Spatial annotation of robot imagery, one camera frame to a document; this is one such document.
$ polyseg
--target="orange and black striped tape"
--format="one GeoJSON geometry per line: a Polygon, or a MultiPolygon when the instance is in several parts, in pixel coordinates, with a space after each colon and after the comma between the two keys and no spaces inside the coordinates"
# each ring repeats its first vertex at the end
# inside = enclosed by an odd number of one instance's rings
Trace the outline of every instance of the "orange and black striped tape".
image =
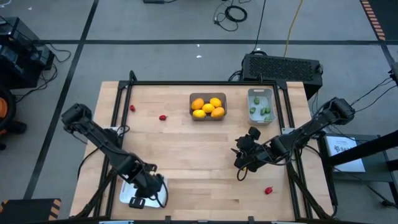
{"type": "Polygon", "coordinates": [[[49,221],[56,220],[58,218],[58,214],[60,213],[60,208],[61,208],[61,201],[59,199],[55,199],[51,207],[49,221]]]}
{"type": "Polygon", "coordinates": [[[379,21],[377,20],[376,16],[374,15],[373,9],[367,0],[361,0],[362,6],[365,8],[366,15],[368,15],[369,20],[372,23],[373,29],[377,34],[379,40],[386,40],[386,35],[383,32],[383,29],[380,26],[379,21]]]}
{"type": "Polygon", "coordinates": [[[0,213],[2,212],[2,210],[4,209],[4,206],[6,206],[8,200],[5,200],[3,202],[0,203],[0,213]]]}

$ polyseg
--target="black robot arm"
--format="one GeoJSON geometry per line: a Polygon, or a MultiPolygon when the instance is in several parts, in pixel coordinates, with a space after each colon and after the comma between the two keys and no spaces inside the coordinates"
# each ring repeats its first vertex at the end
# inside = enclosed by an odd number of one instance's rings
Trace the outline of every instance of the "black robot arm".
{"type": "Polygon", "coordinates": [[[145,163],[134,153],[117,147],[116,131],[101,128],[92,121],[91,117],[91,110],[87,106],[76,103],[62,114],[64,129],[71,134],[77,131],[98,147],[109,158],[112,166],[110,175],[117,174],[137,188],[135,196],[138,200],[132,207],[143,208],[145,202],[143,198],[156,197],[164,183],[160,174],[150,173],[155,172],[157,166],[145,163]]]}
{"type": "Polygon", "coordinates": [[[236,140],[236,146],[239,150],[232,149],[236,153],[234,165],[239,170],[246,168],[251,172],[256,172],[258,168],[265,164],[281,165],[278,162],[287,158],[288,175],[300,188],[315,213],[320,218],[331,218],[323,211],[305,184],[300,180],[290,161],[293,151],[302,149],[313,135],[331,124],[346,124],[350,122],[354,118],[354,114],[355,110],[344,99],[333,98],[322,105],[313,118],[303,126],[291,133],[276,136],[263,144],[254,142],[254,140],[259,139],[261,133],[258,129],[250,127],[247,135],[236,140]]]}

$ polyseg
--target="red fruit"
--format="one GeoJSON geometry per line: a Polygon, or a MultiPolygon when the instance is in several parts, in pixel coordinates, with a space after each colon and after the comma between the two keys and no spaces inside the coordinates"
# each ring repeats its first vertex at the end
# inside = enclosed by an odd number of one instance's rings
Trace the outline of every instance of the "red fruit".
{"type": "Polygon", "coordinates": [[[265,192],[266,192],[266,194],[271,194],[272,187],[267,187],[265,192]]]}
{"type": "Polygon", "coordinates": [[[161,121],[165,121],[165,120],[167,119],[167,116],[166,116],[166,115],[160,115],[160,116],[159,116],[159,119],[160,119],[161,121]]]}

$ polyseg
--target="yellow cable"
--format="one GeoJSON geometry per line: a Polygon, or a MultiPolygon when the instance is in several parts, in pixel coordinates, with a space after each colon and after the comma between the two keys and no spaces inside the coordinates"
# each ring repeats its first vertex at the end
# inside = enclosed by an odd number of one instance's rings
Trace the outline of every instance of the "yellow cable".
{"type": "Polygon", "coordinates": [[[289,44],[290,33],[292,32],[292,28],[293,28],[293,25],[294,25],[294,21],[296,20],[297,14],[299,13],[299,10],[300,10],[302,4],[303,4],[303,0],[300,0],[300,4],[298,5],[298,8],[297,8],[297,10],[296,10],[296,14],[294,15],[292,24],[290,25],[289,34],[287,34],[287,40],[286,40],[286,45],[285,45],[284,57],[286,56],[287,46],[288,46],[288,44],[289,44]]]}

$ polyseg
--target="white paper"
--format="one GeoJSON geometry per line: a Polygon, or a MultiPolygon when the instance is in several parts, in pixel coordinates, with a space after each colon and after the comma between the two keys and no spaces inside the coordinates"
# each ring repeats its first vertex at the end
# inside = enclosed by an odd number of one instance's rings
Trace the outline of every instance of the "white paper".
{"type": "MultiPolygon", "coordinates": [[[[334,156],[355,147],[356,142],[352,139],[348,139],[346,137],[327,136],[326,141],[330,156],[334,156]]],[[[365,172],[362,159],[337,165],[336,168],[344,172],[365,172]]]]}

